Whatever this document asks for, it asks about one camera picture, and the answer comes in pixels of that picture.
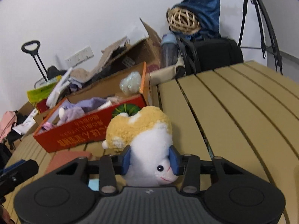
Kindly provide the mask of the person's hand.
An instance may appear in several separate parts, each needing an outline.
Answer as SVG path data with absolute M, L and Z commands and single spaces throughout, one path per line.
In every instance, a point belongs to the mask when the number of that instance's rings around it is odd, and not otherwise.
M 15 224 L 15 222 L 11 219 L 10 214 L 2 204 L 0 205 L 0 217 L 1 224 Z

